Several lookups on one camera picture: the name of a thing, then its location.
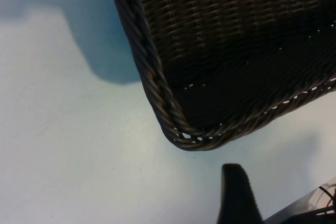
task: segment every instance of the woven texture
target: woven texture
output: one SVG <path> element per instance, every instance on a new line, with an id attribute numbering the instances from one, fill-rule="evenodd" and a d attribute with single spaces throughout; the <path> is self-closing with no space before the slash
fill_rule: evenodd
<path id="1" fill-rule="evenodd" d="M 212 150 L 334 91 L 335 0 L 114 0 L 166 137 Z"/>

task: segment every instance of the dark brown wicker basket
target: dark brown wicker basket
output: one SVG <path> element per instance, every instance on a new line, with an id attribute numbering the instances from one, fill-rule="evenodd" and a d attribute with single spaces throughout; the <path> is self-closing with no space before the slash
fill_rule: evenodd
<path id="1" fill-rule="evenodd" d="M 114 2 L 148 100 L 181 149 L 218 148 L 336 88 L 335 0 Z"/>

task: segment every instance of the white surface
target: white surface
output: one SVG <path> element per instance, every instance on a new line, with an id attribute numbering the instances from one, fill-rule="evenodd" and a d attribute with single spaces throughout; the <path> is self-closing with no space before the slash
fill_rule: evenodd
<path id="1" fill-rule="evenodd" d="M 112 0 L 0 0 L 0 223 L 215 223 L 224 163 L 264 218 L 336 174 L 336 94 L 218 150 L 164 137 Z"/>

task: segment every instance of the gap in weave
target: gap in weave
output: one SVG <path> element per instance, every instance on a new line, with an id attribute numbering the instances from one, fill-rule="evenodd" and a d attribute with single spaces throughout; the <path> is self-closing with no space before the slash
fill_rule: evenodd
<path id="1" fill-rule="evenodd" d="M 182 133 L 182 135 L 184 136 L 184 138 L 191 138 L 188 134 Z"/>

